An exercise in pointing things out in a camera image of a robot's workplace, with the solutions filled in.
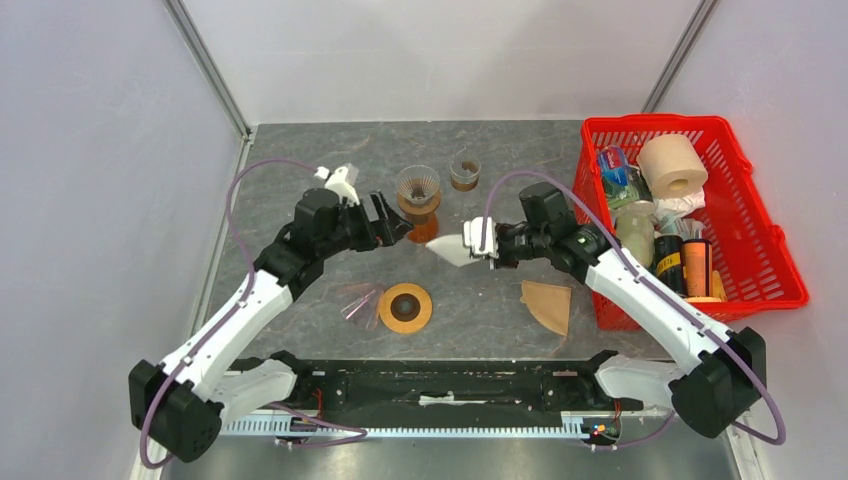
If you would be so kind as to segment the white paper coffee filter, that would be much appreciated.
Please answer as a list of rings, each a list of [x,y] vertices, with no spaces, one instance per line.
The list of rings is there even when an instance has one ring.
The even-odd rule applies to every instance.
[[[465,244],[462,234],[450,234],[434,238],[425,247],[451,265],[461,268],[478,261],[472,250]]]

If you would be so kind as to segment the dark wooden ring holder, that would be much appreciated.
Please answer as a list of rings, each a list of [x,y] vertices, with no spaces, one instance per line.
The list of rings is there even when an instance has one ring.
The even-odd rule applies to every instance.
[[[396,195],[398,206],[406,220],[413,225],[425,225],[436,219],[436,210],[440,206],[442,195],[437,192],[423,203],[415,203],[400,193]]]

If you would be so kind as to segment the clear glass dripper cone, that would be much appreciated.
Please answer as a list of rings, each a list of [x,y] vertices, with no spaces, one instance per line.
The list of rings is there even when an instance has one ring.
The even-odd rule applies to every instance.
[[[401,170],[396,178],[396,192],[413,205],[429,203],[440,191],[440,176],[426,165],[412,165]]]

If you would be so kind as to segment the light wooden ring holder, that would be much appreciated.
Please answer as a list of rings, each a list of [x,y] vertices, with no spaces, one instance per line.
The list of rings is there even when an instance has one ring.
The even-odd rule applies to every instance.
[[[419,285],[399,283],[380,297],[377,315],[381,322],[398,334],[413,334],[423,329],[433,313],[430,295]]]

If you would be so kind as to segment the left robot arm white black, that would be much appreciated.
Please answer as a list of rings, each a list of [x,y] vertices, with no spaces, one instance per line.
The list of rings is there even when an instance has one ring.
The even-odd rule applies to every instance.
[[[377,217],[363,204],[326,188],[306,191],[292,220],[256,260],[221,309],[189,340],[153,364],[139,361],[129,374],[131,420],[140,431],[139,454],[151,469],[172,458],[191,462],[223,427],[283,401],[307,405],[310,377],[269,358],[240,373],[232,364],[271,320],[285,312],[324,273],[326,261],[345,251],[395,245],[413,225],[384,195],[371,193]]]

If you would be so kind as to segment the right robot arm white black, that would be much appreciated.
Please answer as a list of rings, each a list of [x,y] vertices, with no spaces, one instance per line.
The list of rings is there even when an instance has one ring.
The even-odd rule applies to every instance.
[[[546,259],[630,315],[670,355],[668,363],[604,353],[577,382],[579,400],[601,409],[627,398],[668,409],[696,433],[714,438],[730,426],[772,445],[786,425],[767,387],[766,344],[751,328],[734,331],[662,284],[572,191],[544,179],[521,193],[525,219],[509,224],[484,213],[459,235],[428,248],[462,267],[485,260],[492,269]]]

